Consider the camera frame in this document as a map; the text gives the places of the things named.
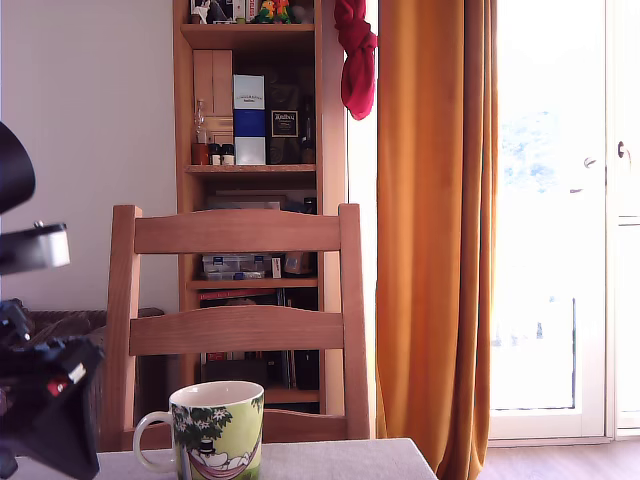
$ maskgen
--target table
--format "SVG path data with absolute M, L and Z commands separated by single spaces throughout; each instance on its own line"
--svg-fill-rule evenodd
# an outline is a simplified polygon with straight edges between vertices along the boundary
M 166 459 L 170 450 L 148 452 L 151 461 Z M 101 453 L 96 480 L 175 480 L 175 474 L 155 474 L 131 452 Z M 65 480 L 28 458 L 18 459 L 11 480 Z M 281 443 L 262 447 L 260 480 L 437 480 L 415 444 L 407 438 L 344 442 Z

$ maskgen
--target shelf board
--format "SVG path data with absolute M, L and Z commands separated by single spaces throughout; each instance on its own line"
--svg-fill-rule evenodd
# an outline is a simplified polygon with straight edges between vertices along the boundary
M 257 189 L 315 189 L 316 166 L 303 165 L 187 165 L 185 173 L 220 187 Z
M 296 388 L 272 387 L 264 392 L 264 403 L 313 403 L 320 401 L 318 390 L 298 390 Z
M 313 288 L 318 286 L 317 278 L 264 278 L 260 280 L 192 280 L 189 290 L 227 290 L 233 288 Z
M 251 53 L 281 54 L 314 51 L 314 25 L 217 24 L 180 27 L 194 50 L 233 50 Z

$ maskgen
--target illustrated mug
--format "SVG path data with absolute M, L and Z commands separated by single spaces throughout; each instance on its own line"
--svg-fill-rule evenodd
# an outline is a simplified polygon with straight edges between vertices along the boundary
M 169 412 L 140 420 L 133 450 L 147 469 L 176 472 L 179 480 L 256 480 L 262 453 L 264 389 L 250 382 L 210 382 L 178 390 Z M 140 451 L 142 432 L 153 422 L 171 425 L 175 458 L 150 462 Z

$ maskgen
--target glass door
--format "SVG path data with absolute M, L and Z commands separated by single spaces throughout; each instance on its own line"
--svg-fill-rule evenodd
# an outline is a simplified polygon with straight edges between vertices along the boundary
M 616 194 L 615 329 L 618 428 L 640 428 L 640 2 L 613 12 Z
M 604 0 L 498 3 L 494 439 L 604 435 Z

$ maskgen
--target wooden chair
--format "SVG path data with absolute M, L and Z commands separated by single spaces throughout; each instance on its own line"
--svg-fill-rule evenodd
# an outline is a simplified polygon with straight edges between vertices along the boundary
M 276 306 L 224 306 L 148 318 L 138 312 L 141 254 L 340 252 L 342 312 Z M 337 217 L 276 210 L 216 210 L 142 218 L 133 205 L 113 209 L 101 412 L 102 451 L 130 450 L 137 355 L 252 350 L 343 349 L 345 416 L 265 409 L 265 442 L 369 438 L 360 210 Z M 143 448 L 171 445 L 152 426 Z

